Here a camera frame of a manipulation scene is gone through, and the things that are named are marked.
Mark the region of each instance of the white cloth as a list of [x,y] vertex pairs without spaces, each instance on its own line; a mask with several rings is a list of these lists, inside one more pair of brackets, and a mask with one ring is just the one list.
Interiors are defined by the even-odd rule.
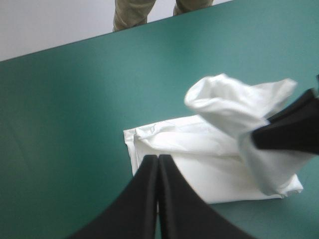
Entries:
[[248,86],[222,74],[189,89],[185,104],[198,115],[124,131],[133,174],[146,154],[171,154],[208,203],[283,198],[303,187],[295,174],[313,155],[258,150],[251,131],[267,125],[292,94],[290,79]]

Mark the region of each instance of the floor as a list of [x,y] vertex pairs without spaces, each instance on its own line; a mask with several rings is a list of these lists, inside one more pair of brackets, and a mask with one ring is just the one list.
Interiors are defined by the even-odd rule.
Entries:
[[[149,22],[173,7],[157,0]],[[0,0],[0,61],[112,32],[113,14],[114,0]]]

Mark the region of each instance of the green table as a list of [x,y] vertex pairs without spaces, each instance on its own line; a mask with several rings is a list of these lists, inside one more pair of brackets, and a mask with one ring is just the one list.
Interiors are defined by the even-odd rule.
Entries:
[[[234,0],[0,63],[0,238],[60,239],[132,177],[122,130],[188,116],[187,89],[225,72],[317,87],[319,1]],[[260,239],[319,238],[319,160],[284,200],[213,205]]]

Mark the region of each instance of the crumpled white cloth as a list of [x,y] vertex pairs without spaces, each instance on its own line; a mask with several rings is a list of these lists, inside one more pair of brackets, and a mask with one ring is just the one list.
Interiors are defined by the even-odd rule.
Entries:
[[181,173],[207,203],[283,198],[303,189],[295,174],[312,154],[259,150],[251,131],[267,125],[292,94],[285,79],[254,86],[225,74],[192,86],[185,104],[198,115],[124,131],[135,174],[144,155],[171,154]]

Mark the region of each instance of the khaki pants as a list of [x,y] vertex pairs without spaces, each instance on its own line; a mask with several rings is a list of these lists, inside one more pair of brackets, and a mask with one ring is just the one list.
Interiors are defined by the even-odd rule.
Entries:
[[[147,23],[156,0],[115,0],[113,31]],[[211,6],[213,0],[176,0],[173,15]]]

